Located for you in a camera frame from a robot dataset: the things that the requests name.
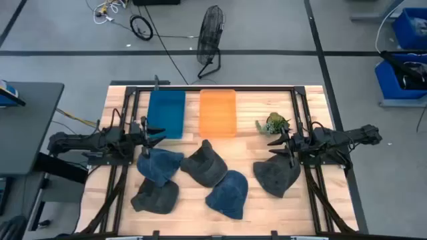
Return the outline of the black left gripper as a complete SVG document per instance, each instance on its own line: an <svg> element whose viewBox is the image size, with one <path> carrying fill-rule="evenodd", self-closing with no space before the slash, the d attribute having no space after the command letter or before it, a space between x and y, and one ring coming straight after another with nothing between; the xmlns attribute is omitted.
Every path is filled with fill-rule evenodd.
<svg viewBox="0 0 427 240"><path fill-rule="evenodd" d="M141 123L132 121L129 126L129 134L134 145L141 145L141 154L149 157L149 148L154 148L165 139L165 136L148 138L148 135L163 133L164 128L148 126L146 116L141 117Z"/></svg>

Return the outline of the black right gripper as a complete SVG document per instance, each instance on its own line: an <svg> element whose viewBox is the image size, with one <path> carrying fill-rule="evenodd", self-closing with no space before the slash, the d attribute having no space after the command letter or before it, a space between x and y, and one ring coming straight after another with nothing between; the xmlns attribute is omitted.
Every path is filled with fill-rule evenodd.
<svg viewBox="0 0 427 240"><path fill-rule="evenodd" d="M289 131L289 128L282 127L281 136L278 139L268 143L268 145L281 145L284 143L285 147L283 149L270 149L269 152L274 154L284 154L290 159L290 167L294 167L296 164L294 153L308 151L312 142L313 130L307 129L307 137L304 137L304 135L299 133L294 133L292 136L290 136Z"/></svg>

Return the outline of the grey washed cotton cap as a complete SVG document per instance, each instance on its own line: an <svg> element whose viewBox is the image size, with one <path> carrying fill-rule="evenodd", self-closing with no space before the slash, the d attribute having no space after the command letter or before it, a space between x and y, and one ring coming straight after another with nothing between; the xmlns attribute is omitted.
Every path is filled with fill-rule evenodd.
<svg viewBox="0 0 427 240"><path fill-rule="evenodd" d="M189 157L184 157L180 169L204 187L214 187L228 172L226 162L214 151L211 143L204 139L200 148Z"/></svg>
<svg viewBox="0 0 427 240"><path fill-rule="evenodd" d="M148 211L156 214L169 214L177 203L179 187L173 181L158 187L153 181L145 178L137 194L131 199L131 205L137 212Z"/></svg>
<svg viewBox="0 0 427 240"><path fill-rule="evenodd" d="M283 198L285 192L300 176L301 167L289 156L274 155L266 161L253 163L253 172L267 193Z"/></svg>

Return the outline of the small potted succulent plant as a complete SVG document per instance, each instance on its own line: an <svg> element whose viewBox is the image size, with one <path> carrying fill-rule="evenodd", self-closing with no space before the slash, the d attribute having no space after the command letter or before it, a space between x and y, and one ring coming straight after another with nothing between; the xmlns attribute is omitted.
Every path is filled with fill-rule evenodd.
<svg viewBox="0 0 427 240"><path fill-rule="evenodd" d="M259 121L255 121L256 129L262 135L277 135L282 132L282 129L289 130L289 119L285 119L277 112L271 112L264 125Z"/></svg>

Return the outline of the blue denim cap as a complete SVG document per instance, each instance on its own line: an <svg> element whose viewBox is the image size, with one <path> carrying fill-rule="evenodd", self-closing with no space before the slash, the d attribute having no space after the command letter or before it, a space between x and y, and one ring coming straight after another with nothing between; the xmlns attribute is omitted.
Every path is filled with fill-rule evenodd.
<svg viewBox="0 0 427 240"><path fill-rule="evenodd" d="M248 189L246 177L238 171L230 170L205 198L205 203L230 219L242 220Z"/></svg>
<svg viewBox="0 0 427 240"><path fill-rule="evenodd" d="M140 154L137 160L137 170L156 186L163 187L180 168L183 153L165 149L150 149L149 157Z"/></svg>

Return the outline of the orange plastic bin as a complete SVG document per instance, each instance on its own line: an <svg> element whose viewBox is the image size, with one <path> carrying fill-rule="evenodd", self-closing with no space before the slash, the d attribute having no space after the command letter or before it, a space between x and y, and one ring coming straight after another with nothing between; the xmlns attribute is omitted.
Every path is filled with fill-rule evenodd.
<svg viewBox="0 0 427 240"><path fill-rule="evenodd" d="M202 89L199 98L199 134L203 138L235 137L236 92L232 89Z"/></svg>

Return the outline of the black box under desk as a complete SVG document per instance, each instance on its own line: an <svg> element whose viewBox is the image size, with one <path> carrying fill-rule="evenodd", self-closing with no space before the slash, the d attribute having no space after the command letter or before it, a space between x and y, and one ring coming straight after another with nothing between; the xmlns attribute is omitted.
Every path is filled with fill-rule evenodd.
<svg viewBox="0 0 427 240"><path fill-rule="evenodd" d="M81 184L86 182L88 176L87 169L44 153L38 154L33 170L56 175Z"/></svg>

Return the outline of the black floor fan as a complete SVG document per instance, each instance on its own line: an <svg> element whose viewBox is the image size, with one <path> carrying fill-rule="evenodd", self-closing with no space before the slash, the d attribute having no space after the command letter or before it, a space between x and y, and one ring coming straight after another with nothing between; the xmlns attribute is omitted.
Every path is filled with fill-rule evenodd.
<svg viewBox="0 0 427 240"><path fill-rule="evenodd" d="M208 7L201 28L197 42L197 61L203 65L203 68L197 74L198 79L219 71L221 64L221 51L219 48L220 39L224 31L224 14L218 5ZM207 73L203 71L208 65L214 63L215 56L218 56L218 66Z"/></svg>

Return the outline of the blue storage bin with gear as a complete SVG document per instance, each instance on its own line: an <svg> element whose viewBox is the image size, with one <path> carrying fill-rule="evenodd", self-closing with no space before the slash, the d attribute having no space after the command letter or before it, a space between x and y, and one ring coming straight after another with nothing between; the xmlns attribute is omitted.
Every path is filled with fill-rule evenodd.
<svg viewBox="0 0 427 240"><path fill-rule="evenodd" d="M375 73L385 99L419 99L427 95L427 70L423 72L425 82L416 83L401 70L396 70L383 60Z"/></svg>

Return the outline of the dark grey desk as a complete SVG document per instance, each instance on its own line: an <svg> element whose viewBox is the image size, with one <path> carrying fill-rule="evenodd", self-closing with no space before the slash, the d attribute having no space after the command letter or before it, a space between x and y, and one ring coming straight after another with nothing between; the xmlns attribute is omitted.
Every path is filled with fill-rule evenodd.
<svg viewBox="0 0 427 240"><path fill-rule="evenodd" d="M0 175L33 170L64 90L62 83L11 82L26 105L0 108Z"/></svg>

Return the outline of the black box on floor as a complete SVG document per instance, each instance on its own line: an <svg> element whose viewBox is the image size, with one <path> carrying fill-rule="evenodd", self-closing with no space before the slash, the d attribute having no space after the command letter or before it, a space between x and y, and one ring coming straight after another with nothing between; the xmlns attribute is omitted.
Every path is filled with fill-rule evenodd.
<svg viewBox="0 0 427 240"><path fill-rule="evenodd" d="M132 0L136 6L144 5L179 5L181 0Z"/></svg>

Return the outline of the black equipment in bin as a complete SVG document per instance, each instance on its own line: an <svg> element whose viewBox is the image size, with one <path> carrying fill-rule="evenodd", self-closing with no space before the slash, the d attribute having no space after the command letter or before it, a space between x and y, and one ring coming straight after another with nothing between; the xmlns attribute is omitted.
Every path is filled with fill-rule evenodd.
<svg viewBox="0 0 427 240"><path fill-rule="evenodd" d="M380 52L380 56L393 67L402 89L427 90L427 63L400 61L387 51Z"/></svg>

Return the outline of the blue book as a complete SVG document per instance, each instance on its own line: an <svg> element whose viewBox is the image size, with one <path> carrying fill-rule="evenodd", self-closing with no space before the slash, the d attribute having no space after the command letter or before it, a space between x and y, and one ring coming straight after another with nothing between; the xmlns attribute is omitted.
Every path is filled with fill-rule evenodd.
<svg viewBox="0 0 427 240"><path fill-rule="evenodd" d="M19 98L19 92L7 81L0 79L0 108L25 106L26 102Z"/></svg>

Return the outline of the blue storage bin with plastic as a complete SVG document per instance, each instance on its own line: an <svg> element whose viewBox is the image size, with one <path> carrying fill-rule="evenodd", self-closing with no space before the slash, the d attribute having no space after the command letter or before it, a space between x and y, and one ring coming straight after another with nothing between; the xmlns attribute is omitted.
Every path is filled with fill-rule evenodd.
<svg viewBox="0 0 427 240"><path fill-rule="evenodd" d="M427 35L417 33L414 18L427 20L427 8L403 8L392 24L398 44L403 49L427 50Z"/></svg>

